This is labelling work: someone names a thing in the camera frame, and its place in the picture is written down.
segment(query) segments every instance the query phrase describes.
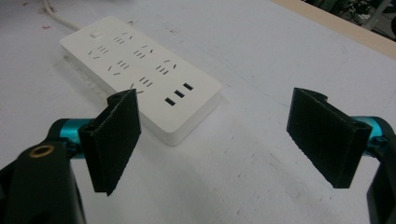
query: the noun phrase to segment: white tabletop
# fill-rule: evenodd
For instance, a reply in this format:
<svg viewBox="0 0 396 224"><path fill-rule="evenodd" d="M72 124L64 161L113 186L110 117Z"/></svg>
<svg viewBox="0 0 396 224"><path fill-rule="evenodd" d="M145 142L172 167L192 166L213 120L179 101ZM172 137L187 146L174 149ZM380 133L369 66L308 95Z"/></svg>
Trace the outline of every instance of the white tabletop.
<svg viewBox="0 0 396 224"><path fill-rule="evenodd" d="M115 16L216 78L217 108L176 147L146 128L115 192L72 161L88 223L369 223L378 162L333 189L286 132L294 87L396 127L396 63L271 1L51 1L80 26ZM65 58L72 31L37 0L0 1L0 167L56 119L94 118L106 95Z"/></svg>

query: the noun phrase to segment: white power strip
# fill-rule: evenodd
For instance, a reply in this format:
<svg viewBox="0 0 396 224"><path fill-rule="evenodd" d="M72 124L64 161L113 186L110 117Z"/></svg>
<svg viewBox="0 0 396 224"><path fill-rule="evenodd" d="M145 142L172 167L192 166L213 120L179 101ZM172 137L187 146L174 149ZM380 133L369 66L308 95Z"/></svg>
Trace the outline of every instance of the white power strip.
<svg viewBox="0 0 396 224"><path fill-rule="evenodd" d="M61 44L108 94L136 89L142 123L168 145L177 145L219 103L221 85L213 77L114 17Z"/></svg>

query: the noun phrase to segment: electrical socket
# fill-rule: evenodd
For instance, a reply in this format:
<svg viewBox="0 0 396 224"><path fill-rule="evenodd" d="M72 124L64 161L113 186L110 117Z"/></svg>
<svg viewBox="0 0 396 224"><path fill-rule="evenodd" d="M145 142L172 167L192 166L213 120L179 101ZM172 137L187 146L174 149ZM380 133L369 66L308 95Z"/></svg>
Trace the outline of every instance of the electrical socket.
<svg viewBox="0 0 396 224"><path fill-rule="evenodd" d="M221 85L114 17L63 38L71 60L108 94L136 89L143 125L177 145L219 103Z"/></svg>

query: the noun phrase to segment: wire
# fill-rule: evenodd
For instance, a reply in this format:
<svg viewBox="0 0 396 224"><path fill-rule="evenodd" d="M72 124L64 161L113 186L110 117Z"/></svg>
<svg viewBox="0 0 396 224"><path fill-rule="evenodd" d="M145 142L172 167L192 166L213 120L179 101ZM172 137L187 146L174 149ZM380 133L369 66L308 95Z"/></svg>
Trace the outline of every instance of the wire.
<svg viewBox="0 0 396 224"><path fill-rule="evenodd" d="M61 24L69 27L70 29L77 31L79 30L79 26L75 25L74 23L70 22L70 21L65 21L64 19L62 19L61 17L59 17L58 15L56 15L55 13L53 13L52 9L50 8L50 4L48 0L43 0L43 4L44 4L44 8L46 9L46 11L49 13L49 15L55 19L56 21L60 22Z"/></svg>

